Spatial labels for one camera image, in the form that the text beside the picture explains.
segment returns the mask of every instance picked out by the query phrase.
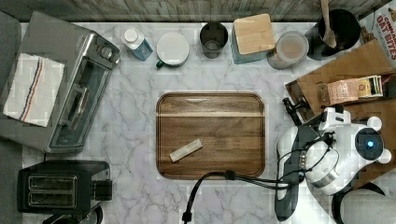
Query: white mug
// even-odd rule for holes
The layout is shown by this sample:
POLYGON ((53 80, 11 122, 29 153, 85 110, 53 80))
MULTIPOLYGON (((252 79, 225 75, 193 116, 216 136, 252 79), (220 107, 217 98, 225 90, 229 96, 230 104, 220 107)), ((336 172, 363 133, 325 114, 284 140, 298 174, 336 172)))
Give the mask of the white mug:
POLYGON ((163 35, 157 43, 157 54, 160 60, 157 68, 165 64, 170 66, 181 66, 189 57, 189 42, 184 35, 168 33, 163 35))

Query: toaster oven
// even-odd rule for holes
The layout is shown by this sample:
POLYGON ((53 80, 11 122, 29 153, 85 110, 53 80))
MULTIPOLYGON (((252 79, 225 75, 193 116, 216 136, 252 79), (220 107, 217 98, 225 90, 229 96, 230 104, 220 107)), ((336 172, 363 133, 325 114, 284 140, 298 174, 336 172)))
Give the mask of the toaster oven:
MULTIPOLYGON (((0 136, 48 153, 82 150, 108 77, 120 61, 120 50, 92 30, 35 11, 21 53, 63 63, 63 79, 47 127, 0 113, 0 136)), ((16 62, 1 94, 1 111, 15 70, 16 62)))

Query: toaster oven control knob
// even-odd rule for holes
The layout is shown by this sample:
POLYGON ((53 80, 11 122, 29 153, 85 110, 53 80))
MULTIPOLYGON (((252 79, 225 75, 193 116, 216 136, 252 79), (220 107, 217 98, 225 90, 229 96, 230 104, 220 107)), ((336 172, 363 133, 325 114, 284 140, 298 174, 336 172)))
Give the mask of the toaster oven control knob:
POLYGON ((119 63, 120 62, 120 54, 119 53, 113 53, 113 55, 110 58, 110 61, 113 63, 119 63))
POLYGON ((104 57, 106 59, 110 59, 113 52, 111 51, 111 48, 103 47, 102 52, 100 54, 102 55, 102 57, 104 57))

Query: black cup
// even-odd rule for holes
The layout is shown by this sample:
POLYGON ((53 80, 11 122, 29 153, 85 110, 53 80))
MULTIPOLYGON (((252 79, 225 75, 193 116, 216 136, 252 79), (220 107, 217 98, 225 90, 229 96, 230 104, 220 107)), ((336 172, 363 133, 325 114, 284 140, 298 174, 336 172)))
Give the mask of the black cup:
POLYGON ((228 41, 227 29, 219 22, 209 22, 199 34, 202 50, 207 58, 219 57, 228 41))
POLYGON ((330 27, 334 31, 337 45, 331 48, 323 42, 326 29, 323 18, 305 33, 309 43, 307 56, 314 60, 322 60, 335 53, 352 48, 361 36, 361 26, 356 17, 349 11, 334 9, 329 12, 330 27))

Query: wooden cutting board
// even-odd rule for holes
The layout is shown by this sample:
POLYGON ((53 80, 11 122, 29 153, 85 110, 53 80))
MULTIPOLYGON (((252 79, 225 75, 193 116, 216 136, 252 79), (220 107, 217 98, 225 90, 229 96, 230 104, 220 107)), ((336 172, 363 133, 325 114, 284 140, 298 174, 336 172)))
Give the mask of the wooden cutting board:
POLYGON ((240 54, 266 51, 276 45, 268 14, 235 20, 233 27, 240 54))
POLYGON ((234 170, 264 170, 264 106, 251 92, 172 92, 157 104, 157 169, 176 179, 234 170), (200 139, 203 147, 179 161, 169 154, 200 139))

